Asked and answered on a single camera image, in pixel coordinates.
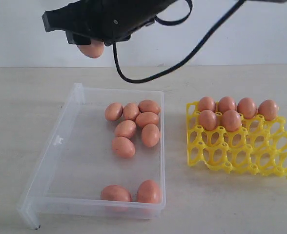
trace transparent plastic container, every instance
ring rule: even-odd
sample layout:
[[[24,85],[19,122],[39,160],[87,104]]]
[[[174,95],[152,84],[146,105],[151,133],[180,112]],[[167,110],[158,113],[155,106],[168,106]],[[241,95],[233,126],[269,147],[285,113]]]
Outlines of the transparent plastic container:
[[[159,128],[164,136],[163,92],[94,89],[74,84],[17,207],[30,228],[40,227],[38,213],[139,219],[160,215],[165,207],[164,137],[157,146],[146,148],[138,131],[133,139],[134,158],[121,159],[111,149],[117,123],[104,118],[112,102],[126,105],[144,99],[160,104]],[[159,204],[135,202],[138,187],[148,179],[155,180],[162,190]],[[127,188],[133,202],[100,200],[101,190],[113,184]],[[127,210],[118,212],[115,207]]]

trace egg tray slot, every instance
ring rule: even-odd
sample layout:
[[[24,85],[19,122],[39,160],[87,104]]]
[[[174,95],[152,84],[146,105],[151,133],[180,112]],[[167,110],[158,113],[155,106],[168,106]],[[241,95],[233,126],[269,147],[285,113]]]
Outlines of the egg tray slot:
[[[274,174],[287,178],[287,131],[284,129],[284,117],[266,121],[262,115],[245,119],[240,114],[242,127],[238,131],[227,132],[220,125],[213,131],[207,131],[198,123],[198,103],[186,105],[188,166],[203,161],[210,170],[262,176]],[[222,113],[215,114],[220,123]]]

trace table surface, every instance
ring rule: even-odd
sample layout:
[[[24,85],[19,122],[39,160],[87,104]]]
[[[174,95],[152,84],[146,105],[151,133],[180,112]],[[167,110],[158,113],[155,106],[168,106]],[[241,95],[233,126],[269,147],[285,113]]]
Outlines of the table surface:
[[[143,78],[163,68],[125,68]],[[0,234],[30,234],[16,204],[74,82],[165,92],[167,204],[161,217],[132,220],[41,214],[41,234],[287,234],[287,180],[225,174],[186,164],[185,105],[203,96],[259,104],[287,118],[287,65],[185,67],[133,85],[113,68],[0,68]]]

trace plastic egg holder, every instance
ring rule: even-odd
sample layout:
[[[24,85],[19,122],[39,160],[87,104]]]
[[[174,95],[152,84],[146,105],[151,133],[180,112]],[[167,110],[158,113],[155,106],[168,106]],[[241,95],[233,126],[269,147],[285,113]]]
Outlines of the plastic egg holder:
[[[240,114],[243,126],[238,131],[227,132],[223,126],[207,131],[198,123],[198,103],[188,103],[186,106],[188,166],[203,161],[209,169],[215,171],[223,169],[227,173],[248,172],[263,176],[275,174],[287,178],[287,131],[284,129],[284,117],[265,121],[262,115],[244,119]],[[194,111],[190,114],[189,110],[193,107]],[[220,122],[222,113],[216,112],[216,115]],[[275,123],[280,127],[271,133]],[[286,143],[279,148],[278,143],[283,139]]]

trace black wire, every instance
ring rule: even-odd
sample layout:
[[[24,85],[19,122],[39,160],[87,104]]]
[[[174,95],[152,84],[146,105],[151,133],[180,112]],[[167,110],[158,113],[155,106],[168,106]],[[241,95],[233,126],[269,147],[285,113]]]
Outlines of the black wire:
[[[213,33],[223,24],[225,23],[225,21],[227,19],[229,19],[247,0],[238,0],[236,2],[236,4],[233,5],[233,7],[226,12],[226,14],[224,14],[214,25],[213,27],[211,27],[211,29],[206,33],[206,35],[203,37],[203,39],[198,43],[198,45],[190,52],[189,55],[187,55],[186,58],[184,58],[182,61],[180,61],[179,63],[177,63],[176,65],[162,71],[159,72],[155,75],[152,75],[150,77],[147,78],[143,78],[143,79],[130,79],[127,78],[121,71],[120,65],[119,65],[119,60],[118,60],[118,55],[117,55],[117,49],[116,49],[116,43],[113,43],[113,55],[114,55],[114,62],[115,62],[115,66],[117,69],[118,74],[120,75],[120,77],[129,83],[133,83],[133,84],[141,84],[141,83],[146,83],[149,81],[152,81],[154,79],[157,79],[159,77],[165,76],[175,70],[177,70],[178,68],[184,66],[193,56],[195,56],[195,54],[202,48],[202,46],[207,42],[207,40],[213,35]]]

